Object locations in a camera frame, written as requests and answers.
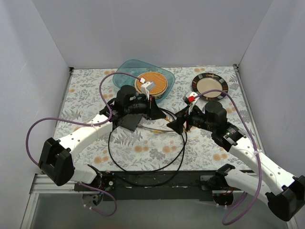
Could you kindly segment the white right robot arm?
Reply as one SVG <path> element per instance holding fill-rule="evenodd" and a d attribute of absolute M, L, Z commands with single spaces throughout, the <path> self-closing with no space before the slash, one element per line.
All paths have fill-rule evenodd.
<path fill-rule="evenodd" d="M 210 131 L 218 146 L 239 158 L 258 176 L 252 177 L 225 165 L 215 173 L 216 185 L 223 190 L 236 187 L 255 196 L 279 219 L 289 221 L 305 205 L 305 177 L 294 176 L 254 149 L 250 138 L 228 122 L 226 115 L 220 102 L 208 102 L 204 111 L 188 105 L 167 126 L 178 134 L 191 126 Z"/>

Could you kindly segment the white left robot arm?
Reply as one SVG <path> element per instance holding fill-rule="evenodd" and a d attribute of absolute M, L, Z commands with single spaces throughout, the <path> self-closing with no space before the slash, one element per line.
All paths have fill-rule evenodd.
<path fill-rule="evenodd" d="M 119 126 L 135 131 L 142 118 L 158 120 L 165 117 L 154 97 L 138 94 L 133 86 L 125 85 L 87 126 L 58 140 L 46 140 L 39 168 L 58 186 L 69 181 L 82 182 L 89 190 L 96 191 L 102 184 L 102 172 L 92 165 L 74 163 L 76 156 Z"/>

